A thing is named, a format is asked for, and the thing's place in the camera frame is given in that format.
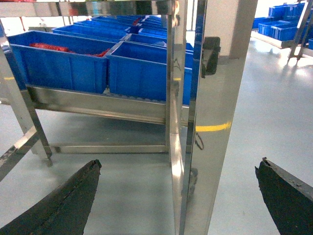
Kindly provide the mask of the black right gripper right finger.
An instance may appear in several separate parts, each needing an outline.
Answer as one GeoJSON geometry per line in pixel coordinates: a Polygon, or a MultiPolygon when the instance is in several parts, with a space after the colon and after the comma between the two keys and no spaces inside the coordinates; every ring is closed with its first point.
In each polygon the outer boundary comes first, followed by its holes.
{"type": "Polygon", "coordinates": [[[313,187],[267,158],[255,168],[263,201],[281,235],[313,233],[313,187]]]}

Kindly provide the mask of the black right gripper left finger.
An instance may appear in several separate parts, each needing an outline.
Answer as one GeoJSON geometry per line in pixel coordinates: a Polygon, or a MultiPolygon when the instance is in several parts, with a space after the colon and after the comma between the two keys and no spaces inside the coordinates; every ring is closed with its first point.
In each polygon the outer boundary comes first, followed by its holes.
{"type": "Polygon", "coordinates": [[[0,229],[2,235],[82,235],[101,164],[92,160],[37,204],[0,229]]]}

